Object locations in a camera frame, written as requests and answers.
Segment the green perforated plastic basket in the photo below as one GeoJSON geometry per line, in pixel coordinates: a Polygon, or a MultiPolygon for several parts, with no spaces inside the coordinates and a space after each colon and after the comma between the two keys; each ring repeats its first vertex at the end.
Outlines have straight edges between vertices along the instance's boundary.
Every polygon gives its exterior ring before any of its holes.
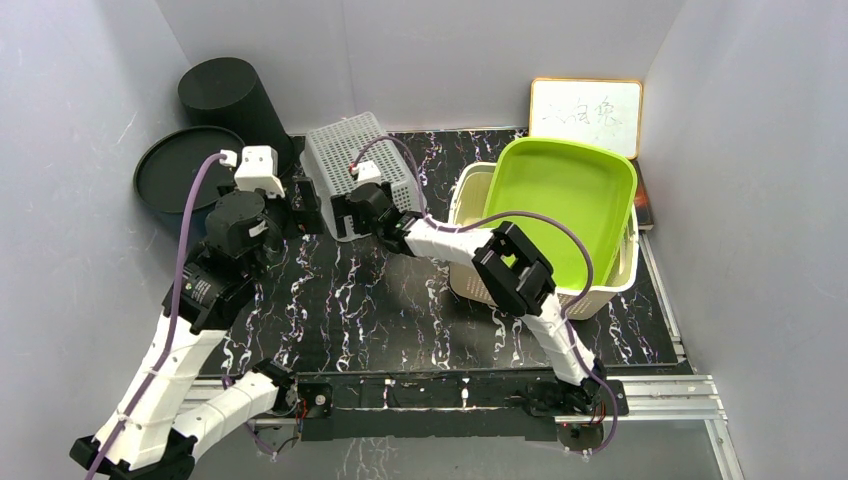
{"type": "Polygon", "coordinates": [[[390,140],[381,140],[387,132],[371,112],[313,129],[306,134],[300,162],[305,175],[315,186],[321,200],[321,213],[332,236],[330,198],[347,195],[356,186],[350,168],[362,160],[374,161],[382,173],[382,183],[391,186],[394,204],[402,211],[421,212],[426,202],[419,198],[416,178],[390,140]]]}

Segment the dark blue cylindrical bin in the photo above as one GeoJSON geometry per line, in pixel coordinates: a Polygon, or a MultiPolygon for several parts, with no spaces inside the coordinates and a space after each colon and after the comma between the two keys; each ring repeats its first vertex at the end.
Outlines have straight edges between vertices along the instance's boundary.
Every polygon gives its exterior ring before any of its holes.
{"type": "Polygon", "coordinates": [[[167,135],[140,158],[133,175],[134,191],[148,209],[181,214],[203,162],[223,150],[245,146],[236,133],[216,126],[196,126],[167,135]]]}

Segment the beige perforated plastic basket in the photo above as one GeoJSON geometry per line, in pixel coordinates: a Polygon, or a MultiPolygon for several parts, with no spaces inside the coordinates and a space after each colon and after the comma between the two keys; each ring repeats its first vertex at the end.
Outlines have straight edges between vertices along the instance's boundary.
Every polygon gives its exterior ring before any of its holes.
{"type": "MultiPolygon", "coordinates": [[[[451,197],[450,222],[466,225],[482,218],[494,170],[495,165],[491,162],[477,162],[463,169],[451,197]]],[[[614,296],[630,289],[637,277],[638,263],[637,210],[632,209],[629,224],[619,245],[618,262],[605,283],[591,287],[588,293],[577,302],[572,301],[578,294],[576,290],[565,288],[557,290],[560,303],[570,305],[567,317],[573,320],[586,320],[598,313],[614,296]]],[[[460,297],[490,306],[495,304],[483,281],[472,267],[452,263],[449,266],[449,285],[460,297]]]]}

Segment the large black plastic bucket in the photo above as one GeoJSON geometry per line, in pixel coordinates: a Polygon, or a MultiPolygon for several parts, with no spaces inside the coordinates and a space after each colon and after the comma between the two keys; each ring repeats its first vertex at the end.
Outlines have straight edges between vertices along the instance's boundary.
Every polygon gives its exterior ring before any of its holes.
{"type": "Polygon", "coordinates": [[[280,174],[293,169],[294,142],[248,61],[218,57],[201,62],[180,78],[177,96],[192,124],[228,129],[247,146],[268,145],[278,154],[280,174]]]}

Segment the solid green plastic tub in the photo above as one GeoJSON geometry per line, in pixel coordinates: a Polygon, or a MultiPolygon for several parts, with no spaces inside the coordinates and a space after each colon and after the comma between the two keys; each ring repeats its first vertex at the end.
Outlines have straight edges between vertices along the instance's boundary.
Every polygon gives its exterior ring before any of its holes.
{"type": "Polygon", "coordinates": [[[524,137],[501,152],[483,216],[541,214],[568,227],[592,260],[594,286],[615,263],[638,185],[631,161],[576,142],[524,137]]]}

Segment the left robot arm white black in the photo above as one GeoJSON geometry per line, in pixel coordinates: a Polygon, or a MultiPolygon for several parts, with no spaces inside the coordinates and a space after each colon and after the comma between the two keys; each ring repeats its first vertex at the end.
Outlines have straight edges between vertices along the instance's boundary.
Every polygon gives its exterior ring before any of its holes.
{"type": "Polygon", "coordinates": [[[180,410],[204,363],[254,298],[285,240],[321,233],[311,180],[295,178],[292,205],[261,187],[230,189],[206,218],[207,235],[178,255],[156,332],[124,398],[97,433],[77,439],[70,458],[111,479],[186,479],[214,444],[256,416],[288,417],[305,402],[296,375],[265,359],[200,406],[180,410]]]}

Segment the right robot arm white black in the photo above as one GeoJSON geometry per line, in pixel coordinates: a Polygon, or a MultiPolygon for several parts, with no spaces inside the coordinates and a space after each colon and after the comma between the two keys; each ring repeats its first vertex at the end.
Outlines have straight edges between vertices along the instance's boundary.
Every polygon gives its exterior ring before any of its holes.
{"type": "Polygon", "coordinates": [[[513,212],[494,215],[498,226],[483,221],[468,226],[438,224],[393,203],[386,184],[365,183],[331,196],[335,221],[352,222],[352,231],[371,234],[390,252],[456,263],[476,271],[496,306],[518,317],[546,353],[555,378],[529,383],[514,394],[535,416],[607,413],[619,417],[618,395],[607,372],[578,338],[567,308],[555,292],[554,267],[520,227],[513,212]]]}

